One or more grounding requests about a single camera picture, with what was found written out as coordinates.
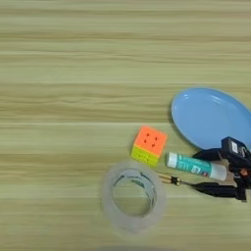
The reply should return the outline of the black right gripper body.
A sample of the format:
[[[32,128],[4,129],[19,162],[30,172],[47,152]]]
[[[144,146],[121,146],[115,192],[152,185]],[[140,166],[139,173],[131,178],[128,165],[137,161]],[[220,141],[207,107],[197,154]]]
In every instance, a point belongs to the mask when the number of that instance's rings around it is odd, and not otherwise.
[[[236,186],[231,186],[227,192],[228,198],[246,201],[246,190],[251,189],[251,158],[228,156],[228,170],[233,173]]]

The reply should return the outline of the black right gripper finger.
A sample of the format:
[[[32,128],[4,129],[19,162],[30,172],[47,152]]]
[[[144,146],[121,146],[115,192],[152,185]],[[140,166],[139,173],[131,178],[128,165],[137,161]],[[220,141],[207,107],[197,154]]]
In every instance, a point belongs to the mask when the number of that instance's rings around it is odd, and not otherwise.
[[[236,197],[236,188],[233,185],[220,185],[216,182],[200,182],[193,184],[192,187],[201,193],[214,197]]]
[[[193,155],[193,158],[203,161],[219,161],[221,159],[222,150],[220,148],[212,148],[201,150]]]

